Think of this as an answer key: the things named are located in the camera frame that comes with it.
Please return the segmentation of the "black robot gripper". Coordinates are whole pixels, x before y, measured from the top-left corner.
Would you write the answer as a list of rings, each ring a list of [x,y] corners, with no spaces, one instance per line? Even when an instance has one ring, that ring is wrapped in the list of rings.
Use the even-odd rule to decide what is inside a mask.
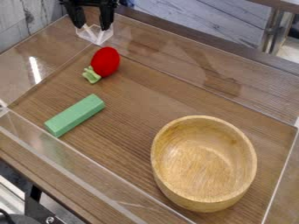
[[[76,28],[81,28],[86,23],[84,10],[80,6],[98,7],[100,9],[100,27],[105,31],[109,29],[114,19],[114,8],[117,0],[58,0],[65,6],[70,21]]]

